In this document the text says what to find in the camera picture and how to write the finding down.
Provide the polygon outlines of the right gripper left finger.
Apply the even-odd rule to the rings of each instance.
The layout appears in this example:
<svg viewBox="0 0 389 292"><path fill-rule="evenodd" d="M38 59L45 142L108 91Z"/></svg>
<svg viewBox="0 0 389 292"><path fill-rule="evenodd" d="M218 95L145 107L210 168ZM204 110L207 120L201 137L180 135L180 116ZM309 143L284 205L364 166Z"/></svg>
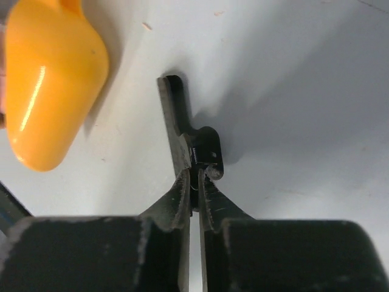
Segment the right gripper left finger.
<svg viewBox="0 0 389 292"><path fill-rule="evenodd" d="M136 216L27 217L1 247L2 291L187 291L190 173Z"/></svg>

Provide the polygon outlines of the black bag sealing clip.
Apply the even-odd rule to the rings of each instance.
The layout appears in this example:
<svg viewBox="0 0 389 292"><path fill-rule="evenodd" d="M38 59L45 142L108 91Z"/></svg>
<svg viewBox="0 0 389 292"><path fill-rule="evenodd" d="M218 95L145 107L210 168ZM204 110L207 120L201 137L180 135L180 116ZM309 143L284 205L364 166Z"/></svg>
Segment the black bag sealing clip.
<svg viewBox="0 0 389 292"><path fill-rule="evenodd" d="M218 132L209 126L192 127L188 116L184 83L178 75L157 78L157 87L164 114L171 158L176 175L190 171L190 204L195 212L198 203L198 172L207 172L212 180L224 175L221 141Z"/></svg>

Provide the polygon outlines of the yellow plastic litter scoop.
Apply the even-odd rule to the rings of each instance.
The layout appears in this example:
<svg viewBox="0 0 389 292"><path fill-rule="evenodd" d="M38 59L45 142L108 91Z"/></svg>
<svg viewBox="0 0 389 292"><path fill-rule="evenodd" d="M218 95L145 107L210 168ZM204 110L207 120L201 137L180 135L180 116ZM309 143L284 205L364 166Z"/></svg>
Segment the yellow plastic litter scoop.
<svg viewBox="0 0 389 292"><path fill-rule="evenodd" d="M66 156L109 72L106 46L81 1L18 1L5 30L5 128L26 167Z"/></svg>

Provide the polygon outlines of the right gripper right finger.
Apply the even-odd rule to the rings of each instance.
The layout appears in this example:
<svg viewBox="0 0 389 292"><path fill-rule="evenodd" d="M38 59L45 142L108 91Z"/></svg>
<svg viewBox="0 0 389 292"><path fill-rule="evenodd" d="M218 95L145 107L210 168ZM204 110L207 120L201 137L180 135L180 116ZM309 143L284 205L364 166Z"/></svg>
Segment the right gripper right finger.
<svg viewBox="0 0 389 292"><path fill-rule="evenodd" d="M368 234L346 220L257 220L198 175L204 291L387 291Z"/></svg>

